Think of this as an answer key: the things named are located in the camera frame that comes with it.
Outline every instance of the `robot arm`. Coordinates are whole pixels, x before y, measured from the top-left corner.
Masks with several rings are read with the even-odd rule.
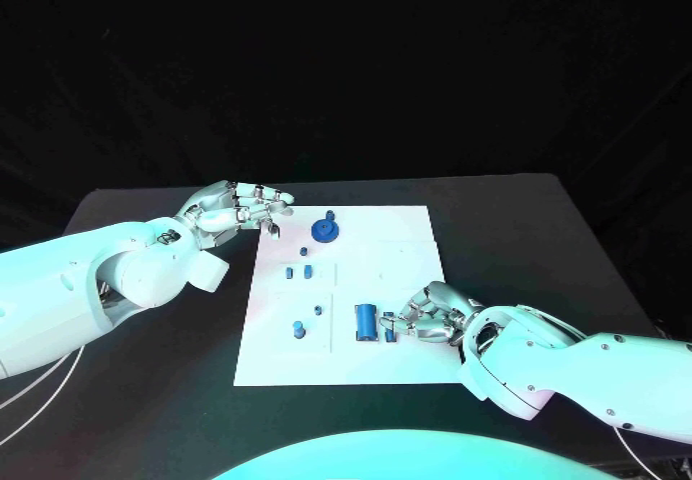
[[[127,222],[0,255],[0,378],[61,358],[189,282],[214,292],[228,263],[205,250],[243,229],[279,238],[287,193],[218,182],[173,218]]]
[[[554,393],[609,425],[692,443],[692,345],[600,333],[586,336],[527,307],[485,308],[442,282],[381,324],[420,340],[460,346],[460,380],[531,420]]]

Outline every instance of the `black table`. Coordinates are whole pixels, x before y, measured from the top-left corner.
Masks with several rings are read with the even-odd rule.
[[[427,205],[452,285],[486,304],[535,306],[587,333],[656,336],[554,176],[279,187],[299,205]],[[172,215],[195,191],[98,190],[67,233]],[[0,475],[205,479],[292,443],[387,428],[486,435],[593,465],[630,462],[612,428],[561,396],[527,422],[462,385],[234,387],[257,241],[258,232],[245,232],[212,250],[231,263],[215,294],[188,286],[87,345],[54,404],[0,449]],[[3,436],[44,403],[70,363],[0,413]],[[0,382],[2,398],[41,371]],[[627,439],[645,458],[692,454],[688,445],[632,433]]]

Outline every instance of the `dark curtain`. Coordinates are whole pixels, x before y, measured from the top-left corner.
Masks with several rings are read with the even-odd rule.
[[[689,245],[682,6],[147,5],[2,4],[0,249],[96,188],[541,171],[658,292],[630,277]]]

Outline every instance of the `cable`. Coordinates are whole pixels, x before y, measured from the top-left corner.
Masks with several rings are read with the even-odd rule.
[[[54,401],[54,398],[58,396],[58,393],[61,393],[62,387],[68,383],[70,376],[72,375],[72,372],[77,367],[77,362],[80,362],[80,357],[83,356],[84,352],[84,345],[80,347],[80,351],[77,352],[77,358],[75,358],[75,363],[72,363],[72,366],[70,367],[68,374],[65,375],[65,378],[62,379],[62,383],[58,386],[58,389],[55,390],[54,394],[51,395],[51,398],[48,399],[47,403],[44,406],[39,408],[36,413],[31,416],[29,420],[23,423],[23,425],[8,435],[5,440],[0,442],[0,447],[5,445],[5,443],[10,440],[10,438],[25,429],[25,427],[32,423],[34,419],[39,416],[41,412],[47,409],[47,407],[51,405],[51,402]]]
[[[0,410],[44,381],[44,379],[55,372],[70,353],[58,360],[57,364],[44,372],[44,375],[29,384],[29,386],[0,405]]]
[[[638,463],[642,465],[642,468],[649,472],[649,475],[656,479],[656,480],[661,480],[661,477],[649,470],[649,467],[645,465],[645,463],[642,462],[642,460],[639,459],[639,457],[635,455],[635,452],[632,451],[632,448],[630,446],[627,445],[627,442],[625,441],[625,438],[623,436],[620,435],[620,430],[613,427],[613,430],[616,431],[616,434],[617,434],[617,438],[620,438],[620,441],[623,442],[623,445],[625,445],[625,448],[627,449],[627,451],[630,452],[630,455],[632,455],[632,458],[638,461]]]

